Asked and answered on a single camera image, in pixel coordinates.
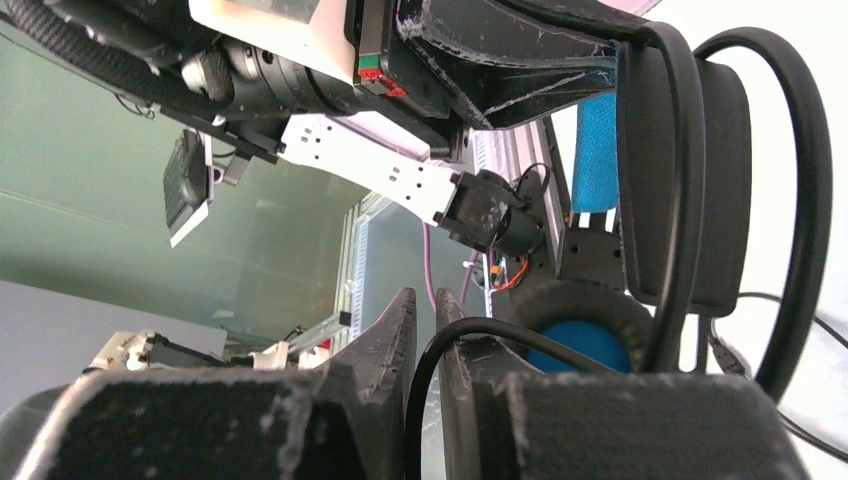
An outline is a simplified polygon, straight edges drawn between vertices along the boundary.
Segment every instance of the black headphone ear cushion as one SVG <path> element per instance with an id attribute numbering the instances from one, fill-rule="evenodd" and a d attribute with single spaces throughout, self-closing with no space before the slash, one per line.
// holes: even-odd
<path id="1" fill-rule="evenodd" d="M 654 318 L 623 292 L 594 282 L 552 279 L 511 292 L 512 323 L 534 332 L 565 320 L 594 323 L 614 335 L 627 350 L 632 370 L 639 371 L 651 338 Z M 522 357 L 528 349 L 508 345 Z"/>

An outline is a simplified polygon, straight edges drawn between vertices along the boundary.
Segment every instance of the cable sheath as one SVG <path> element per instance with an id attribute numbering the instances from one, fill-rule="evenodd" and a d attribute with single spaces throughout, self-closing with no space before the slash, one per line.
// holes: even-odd
<path id="1" fill-rule="evenodd" d="M 430 380 L 433 378 L 439 359 L 459 337 L 473 333 L 494 335 L 522 343 L 584 372 L 618 373 L 581 353 L 519 325 L 485 317 L 468 317 L 448 324 L 436 332 L 436 335 L 427 344 L 421 354 L 421 359 L 418 361 L 415 375 L 412 377 L 404 428 L 406 480 L 421 480 L 421 427 L 424 421 L 424 406 Z"/>
<path id="2" fill-rule="evenodd" d="M 436 289 L 433 286 L 433 265 L 432 254 L 430 251 L 430 225 L 421 222 L 421 231 L 424 236 L 424 283 L 427 288 L 427 298 L 430 300 L 430 306 L 433 311 L 436 311 Z"/>
<path id="3" fill-rule="evenodd" d="M 480 252 L 477 250 L 471 251 L 471 257 L 468 259 L 468 268 L 465 269 L 465 277 L 462 279 L 462 289 L 459 292 L 459 303 L 465 305 L 465 299 L 468 298 L 468 286 L 471 284 L 471 276 L 474 274 L 474 265 L 477 264 L 477 258 Z"/>
<path id="4" fill-rule="evenodd" d="M 665 278 L 654 334 L 642 368 L 647 372 L 673 371 L 701 248 L 706 163 L 704 98 L 695 58 L 679 31 L 664 23 L 650 22 L 637 30 L 636 36 L 662 52 L 674 114 L 674 173 Z"/>
<path id="5" fill-rule="evenodd" d="M 17 27 L 54 55 L 118 90 L 191 114 L 211 114 L 232 102 L 219 102 L 188 89 L 182 79 L 153 73 L 140 58 L 101 45 L 82 28 L 65 23 L 40 0 L 5 0 Z"/>
<path id="6" fill-rule="evenodd" d="M 756 374 L 757 383 L 777 403 L 792 380 L 807 341 L 824 276 L 833 208 L 830 133 L 813 74 L 789 42 L 760 28 L 735 28 L 704 42 L 695 56 L 707 59 L 730 47 L 752 50 L 769 64 L 786 96 L 795 133 L 795 232 L 783 302 Z"/>

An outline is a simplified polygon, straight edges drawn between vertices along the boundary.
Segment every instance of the blue foam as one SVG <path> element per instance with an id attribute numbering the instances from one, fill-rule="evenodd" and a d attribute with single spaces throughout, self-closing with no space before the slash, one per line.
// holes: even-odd
<path id="1" fill-rule="evenodd" d="M 575 213 L 601 213 L 618 206 L 615 95 L 577 107 L 577 152 L 571 203 Z"/>
<path id="2" fill-rule="evenodd" d="M 542 335 L 573 348 L 587 357 L 622 373 L 629 373 L 630 357 L 624 345 L 604 328 L 581 320 L 564 321 L 542 332 Z M 571 372 L 574 368 L 559 360 L 530 350 L 527 362 L 546 373 Z"/>

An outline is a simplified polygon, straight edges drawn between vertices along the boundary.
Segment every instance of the green wall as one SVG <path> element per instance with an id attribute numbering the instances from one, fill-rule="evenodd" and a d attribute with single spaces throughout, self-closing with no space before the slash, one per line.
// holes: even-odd
<path id="1" fill-rule="evenodd" d="M 332 314 L 342 218 L 365 190 L 254 161 L 172 250 L 162 173 L 179 124 L 3 39 L 0 112 L 0 279 L 269 336 Z"/>

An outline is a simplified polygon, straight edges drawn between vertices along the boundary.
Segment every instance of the red wire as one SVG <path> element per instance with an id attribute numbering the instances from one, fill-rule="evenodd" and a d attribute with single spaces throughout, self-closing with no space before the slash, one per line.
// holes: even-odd
<path id="1" fill-rule="evenodd" d="M 504 286 L 502 286 L 502 287 L 498 287 L 498 289 L 497 289 L 497 290 L 498 290 L 498 291 L 501 291 L 501 290 L 506 290 L 506 289 L 508 289 L 508 288 L 512 288 L 512 287 L 514 287 L 514 286 L 515 286 L 515 284 L 516 284 L 516 283 L 518 283 L 518 281 L 519 281 L 519 280 L 521 280 L 521 277 L 523 277 L 523 276 L 524 276 L 524 274 L 525 274 L 525 273 L 527 273 L 527 270 L 528 270 L 529 268 L 530 268 L 530 261 L 529 261 L 529 260 L 527 260 L 527 259 L 523 259 L 523 260 L 522 260 L 522 264 L 521 264 L 521 270 L 519 270 L 519 271 L 518 271 L 518 273 L 516 273 L 516 274 L 515 274 L 515 276 L 514 276 L 514 277 L 512 277 L 512 280 L 510 280 L 509 282 L 507 282 L 507 284 L 506 284 L 506 285 L 504 285 Z"/>

